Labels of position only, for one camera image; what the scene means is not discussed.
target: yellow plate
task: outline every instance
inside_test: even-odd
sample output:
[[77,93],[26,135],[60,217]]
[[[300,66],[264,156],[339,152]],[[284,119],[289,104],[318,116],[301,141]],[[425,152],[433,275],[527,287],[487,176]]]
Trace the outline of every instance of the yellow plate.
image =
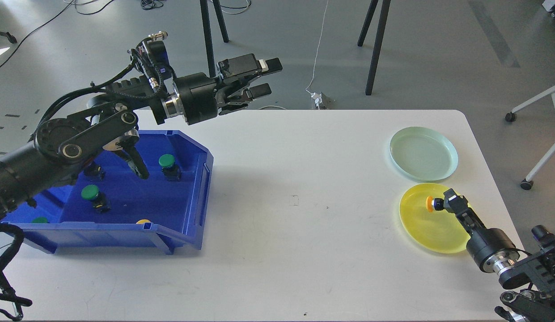
[[470,238],[454,214],[443,210],[428,212],[426,198],[444,198],[449,188],[437,183],[421,183],[408,189],[400,199],[400,221],[410,236],[429,250],[454,254],[466,249]]

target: white cable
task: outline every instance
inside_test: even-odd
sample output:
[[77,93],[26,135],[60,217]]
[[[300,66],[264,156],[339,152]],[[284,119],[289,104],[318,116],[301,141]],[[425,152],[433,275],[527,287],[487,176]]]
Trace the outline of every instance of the white cable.
[[240,11],[240,12],[234,12],[234,13],[233,12],[227,12],[227,11],[224,11],[224,9],[222,9],[222,12],[227,13],[227,14],[241,14],[241,13],[244,13],[244,12],[247,11],[247,9],[249,9],[251,7],[251,0],[245,0],[245,2],[246,2],[245,8],[243,8],[243,10]]
[[266,108],[279,108],[280,110],[287,110],[285,107],[281,107],[281,106],[276,106],[276,105],[268,105],[268,106],[264,106],[264,107],[260,107],[258,108],[258,110],[265,110]]
[[317,52],[315,53],[314,75],[313,75],[313,77],[311,77],[311,81],[309,82],[309,85],[307,85],[307,87],[305,88],[305,91],[308,92],[309,94],[312,94],[312,93],[310,91],[308,91],[307,89],[309,89],[309,87],[313,83],[313,80],[315,79],[315,66],[317,65],[317,56],[319,55],[319,46],[321,45],[321,38],[323,37],[323,27],[325,26],[325,13],[327,13],[327,6],[328,5],[329,5],[329,0],[327,0],[327,3],[325,4],[325,10],[323,11],[323,23],[321,24],[321,34],[319,35],[319,43],[317,44]]

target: blue plastic bin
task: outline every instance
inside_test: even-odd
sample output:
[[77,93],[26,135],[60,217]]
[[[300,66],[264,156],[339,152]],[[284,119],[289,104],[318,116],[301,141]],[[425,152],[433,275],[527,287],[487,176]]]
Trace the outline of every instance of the blue plastic bin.
[[[24,204],[2,222],[25,232],[25,243],[46,253],[58,247],[158,247],[173,254],[176,247],[202,247],[213,157],[204,146],[180,131],[140,131],[136,149],[150,177],[138,178],[122,159],[104,151],[96,159],[106,175],[92,182],[80,174],[74,186],[51,188],[37,195],[37,208]],[[174,155],[182,169],[180,181],[167,181],[158,159]],[[95,184],[106,194],[111,210],[98,213],[80,193]],[[45,217],[48,224],[32,223]],[[136,224],[147,219],[151,223]]]

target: white table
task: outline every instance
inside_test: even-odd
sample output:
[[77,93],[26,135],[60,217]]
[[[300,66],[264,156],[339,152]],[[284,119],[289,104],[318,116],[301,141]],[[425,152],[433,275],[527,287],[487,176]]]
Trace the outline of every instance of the white table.
[[34,301],[26,320],[500,320],[496,275],[466,251],[422,249],[398,218],[418,182],[390,162],[388,142],[425,126],[458,151],[441,183],[521,246],[460,112],[254,110],[193,126],[139,115],[140,128],[182,130],[214,155],[202,250],[24,245],[5,273]]

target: plastic plate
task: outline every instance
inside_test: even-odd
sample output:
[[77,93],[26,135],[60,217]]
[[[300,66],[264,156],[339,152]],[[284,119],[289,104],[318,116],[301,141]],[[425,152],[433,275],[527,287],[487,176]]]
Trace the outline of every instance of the plastic plate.
[[470,236],[454,214],[443,210],[428,212],[426,198],[443,198],[449,188],[436,183],[421,183],[408,189],[400,199],[400,221],[408,234],[420,245],[443,254],[466,249]]
[[390,157],[401,171],[418,181],[449,177],[458,153],[444,135],[426,127],[404,128],[390,139]]

